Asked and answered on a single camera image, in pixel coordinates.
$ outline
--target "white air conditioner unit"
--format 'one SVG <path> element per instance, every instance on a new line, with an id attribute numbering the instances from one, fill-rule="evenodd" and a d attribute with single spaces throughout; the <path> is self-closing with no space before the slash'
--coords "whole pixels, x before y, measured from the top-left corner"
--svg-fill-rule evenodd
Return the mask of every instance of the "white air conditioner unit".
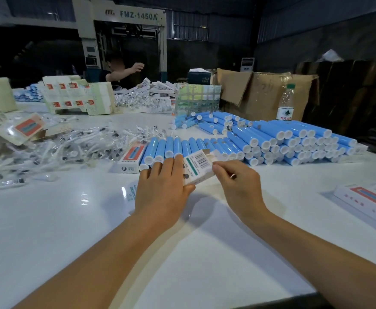
<path id="1" fill-rule="evenodd" d="M 254 58 L 253 57 L 242 57 L 241 60 L 241 72 L 252 72 L 254 69 Z"/>

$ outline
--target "green stripe on box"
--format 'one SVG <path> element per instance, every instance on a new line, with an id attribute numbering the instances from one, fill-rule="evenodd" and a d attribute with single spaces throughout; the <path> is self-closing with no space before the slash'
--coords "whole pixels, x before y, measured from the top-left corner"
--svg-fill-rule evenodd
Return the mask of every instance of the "green stripe on box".
<path id="1" fill-rule="evenodd" d="M 188 164 L 191 166 L 191 168 L 192 168 L 192 171 L 195 173 L 195 175 L 197 176 L 198 175 L 198 173 L 195 171 L 195 168 L 194 168 L 194 166 L 191 164 L 191 161 L 187 158 L 187 162 L 188 162 Z"/>

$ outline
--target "flattened cardboard packaging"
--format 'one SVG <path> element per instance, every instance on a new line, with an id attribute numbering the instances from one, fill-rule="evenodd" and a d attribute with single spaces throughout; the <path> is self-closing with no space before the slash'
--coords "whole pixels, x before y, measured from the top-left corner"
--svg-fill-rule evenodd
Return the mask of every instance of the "flattened cardboard packaging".
<path id="1" fill-rule="evenodd" d="M 271 120 L 288 83 L 295 83 L 293 120 L 301 120 L 309 99 L 312 81 L 317 75 L 234 72 L 218 68 L 216 80 L 222 86 L 224 110 L 249 120 Z"/>

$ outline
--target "red and white box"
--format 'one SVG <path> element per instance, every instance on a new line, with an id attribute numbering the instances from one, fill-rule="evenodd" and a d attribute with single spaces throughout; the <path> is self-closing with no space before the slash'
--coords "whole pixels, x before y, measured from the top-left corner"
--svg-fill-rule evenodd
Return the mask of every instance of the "red and white box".
<path id="1" fill-rule="evenodd" d="M 376 220 L 376 184 L 368 187 L 340 185 L 335 189 L 334 195 Z"/>
<path id="2" fill-rule="evenodd" d="M 136 144 L 125 153 L 118 161 L 116 172 L 118 173 L 138 173 L 139 164 L 145 152 L 146 145 Z"/>

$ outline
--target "person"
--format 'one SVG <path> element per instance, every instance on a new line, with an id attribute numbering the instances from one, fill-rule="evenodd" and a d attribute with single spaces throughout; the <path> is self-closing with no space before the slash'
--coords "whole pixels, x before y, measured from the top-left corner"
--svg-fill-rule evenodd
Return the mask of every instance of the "person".
<path id="1" fill-rule="evenodd" d="M 376 308 L 375 264 L 271 213 L 259 174 L 242 162 L 215 162 L 213 171 L 240 220 L 335 308 Z M 182 156 L 142 171 L 135 212 L 15 308 L 108 308 L 139 257 L 176 223 L 194 190 L 193 185 L 183 186 Z"/>
<path id="2" fill-rule="evenodd" d="M 131 68 L 125 69 L 125 63 L 120 52 L 108 52 L 106 54 L 106 61 L 112 72 L 108 70 L 101 70 L 99 74 L 99 82 L 109 81 L 113 88 L 118 86 L 122 88 L 131 88 L 128 82 L 124 80 L 131 74 L 141 72 L 145 67 L 143 63 L 135 63 Z"/>

